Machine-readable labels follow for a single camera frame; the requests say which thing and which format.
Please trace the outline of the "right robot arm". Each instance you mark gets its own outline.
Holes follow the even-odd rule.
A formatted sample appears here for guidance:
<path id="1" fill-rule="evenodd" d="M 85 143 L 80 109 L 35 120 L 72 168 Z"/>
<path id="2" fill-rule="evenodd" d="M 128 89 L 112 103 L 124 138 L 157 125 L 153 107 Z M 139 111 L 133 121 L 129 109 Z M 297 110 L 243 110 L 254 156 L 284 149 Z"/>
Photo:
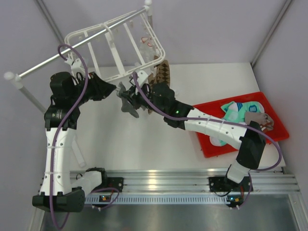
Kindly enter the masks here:
<path id="1" fill-rule="evenodd" d="M 117 95 L 122 100 L 123 112 L 138 117 L 137 109 L 150 109 L 162 115 L 164 121 L 173 128 L 202 133 L 237 149 L 238 155 L 224 178 L 225 187 L 230 191 L 241 187 L 250 170 L 258 169 L 266 139 L 257 122 L 252 121 L 249 125 L 233 124 L 208 115 L 176 100 L 175 92 L 166 83 L 158 83 L 153 87 L 144 84 L 140 89 L 135 85 L 126 89 L 123 83 L 118 86 Z"/>

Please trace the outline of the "brown argyle sock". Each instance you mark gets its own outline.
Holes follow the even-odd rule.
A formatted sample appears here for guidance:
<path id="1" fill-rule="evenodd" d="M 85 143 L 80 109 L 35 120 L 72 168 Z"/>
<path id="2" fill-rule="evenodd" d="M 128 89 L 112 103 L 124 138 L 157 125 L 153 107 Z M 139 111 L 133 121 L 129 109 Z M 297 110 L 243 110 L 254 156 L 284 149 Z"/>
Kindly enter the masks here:
<path id="1" fill-rule="evenodd" d="M 153 84 L 156 84 L 158 80 L 158 77 L 156 77 L 153 73 L 151 73 L 148 76 L 148 84 L 150 85 L 150 88 L 152 88 Z"/>
<path id="2" fill-rule="evenodd" d="M 157 66 L 155 78 L 157 83 L 166 83 L 168 86 L 170 86 L 171 78 L 168 60 L 164 60 Z"/>

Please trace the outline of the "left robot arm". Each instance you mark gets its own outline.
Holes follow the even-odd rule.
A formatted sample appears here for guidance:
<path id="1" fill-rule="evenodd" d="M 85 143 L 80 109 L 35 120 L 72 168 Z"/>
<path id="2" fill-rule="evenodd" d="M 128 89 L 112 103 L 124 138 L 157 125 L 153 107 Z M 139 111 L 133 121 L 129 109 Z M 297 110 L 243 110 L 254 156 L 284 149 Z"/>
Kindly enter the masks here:
<path id="1" fill-rule="evenodd" d="M 80 179 L 71 183 L 70 152 L 76 137 L 79 107 L 89 100 L 108 97 L 116 85 L 100 79 L 95 72 L 85 79 L 75 79 L 68 72 L 51 76 L 51 104 L 44 114 L 47 157 L 43 184 L 32 205 L 50 212 L 80 212 L 92 190 L 104 191 L 109 185 L 103 168 L 89 168 Z"/>

